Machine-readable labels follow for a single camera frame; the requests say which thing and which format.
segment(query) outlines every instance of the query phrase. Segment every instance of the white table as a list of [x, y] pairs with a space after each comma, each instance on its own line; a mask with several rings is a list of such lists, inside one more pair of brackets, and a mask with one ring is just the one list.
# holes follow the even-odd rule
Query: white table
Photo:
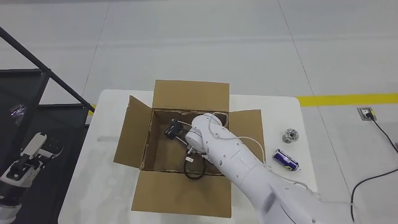
[[[131, 211], [139, 169], [113, 162], [129, 95], [152, 105], [153, 91], [105, 90], [99, 97], [63, 202], [59, 224], [257, 223], [249, 200], [234, 185], [231, 218]], [[230, 111], [260, 109], [267, 163], [278, 174], [304, 182], [317, 191], [300, 103], [296, 98], [231, 95], [229, 105]], [[287, 128], [298, 131], [300, 139], [296, 143], [282, 142]], [[301, 170], [289, 172], [278, 165], [272, 159], [277, 148], [297, 160]]]

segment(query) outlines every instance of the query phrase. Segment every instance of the cardboard box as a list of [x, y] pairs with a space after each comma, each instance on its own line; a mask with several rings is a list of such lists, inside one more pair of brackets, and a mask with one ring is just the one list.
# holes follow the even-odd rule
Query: cardboard box
[[[157, 80], [152, 108], [130, 96], [114, 162], [140, 168], [131, 210], [231, 217], [231, 183], [212, 164], [200, 180], [182, 171], [186, 147], [165, 137], [171, 119], [191, 123], [208, 112], [229, 114], [229, 130], [264, 145], [261, 111], [229, 112], [229, 84]], [[243, 142], [261, 159], [261, 149]], [[203, 164], [190, 165], [199, 174]]]

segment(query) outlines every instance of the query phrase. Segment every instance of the box flap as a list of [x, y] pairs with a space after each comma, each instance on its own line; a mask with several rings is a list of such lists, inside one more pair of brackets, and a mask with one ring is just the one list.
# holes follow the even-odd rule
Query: box flap
[[153, 108], [229, 111], [229, 84], [156, 80]]
[[[234, 111], [229, 113], [229, 130], [237, 137], [244, 136], [257, 140], [264, 149], [261, 110]], [[262, 160], [261, 149], [258, 144], [249, 139], [242, 139], [242, 142], [247, 145], [260, 161]]]
[[130, 96], [113, 162], [141, 167], [151, 114], [152, 108]]
[[231, 183], [206, 175], [190, 180], [184, 174], [140, 171], [131, 210], [231, 217]]

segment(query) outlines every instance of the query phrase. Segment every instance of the blue can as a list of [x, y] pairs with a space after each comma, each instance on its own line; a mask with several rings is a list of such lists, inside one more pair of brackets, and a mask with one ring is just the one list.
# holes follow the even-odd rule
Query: blue can
[[299, 163], [280, 149], [276, 150], [273, 158], [287, 170], [295, 171], [299, 168]]

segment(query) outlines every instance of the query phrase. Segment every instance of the metal pole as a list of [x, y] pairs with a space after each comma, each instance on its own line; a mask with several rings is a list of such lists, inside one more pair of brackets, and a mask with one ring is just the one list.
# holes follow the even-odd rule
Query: metal pole
[[66, 84], [58, 75], [54, 74], [51, 69], [49, 69], [44, 63], [42, 63], [37, 57], [30, 53], [22, 44], [20, 44], [15, 38], [8, 34], [2, 27], [0, 27], [0, 37], [2, 37], [9, 45], [21, 53], [24, 57], [30, 60], [34, 65], [36, 65], [43, 72], [47, 72], [51, 79], [57, 82], [63, 89], [75, 97], [78, 101], [83, 103], [90, 111], [94, 113], [94, 107], [91, 106], [85, 99], [83, 99], [75, 90], [73, 90], [68, 84]]

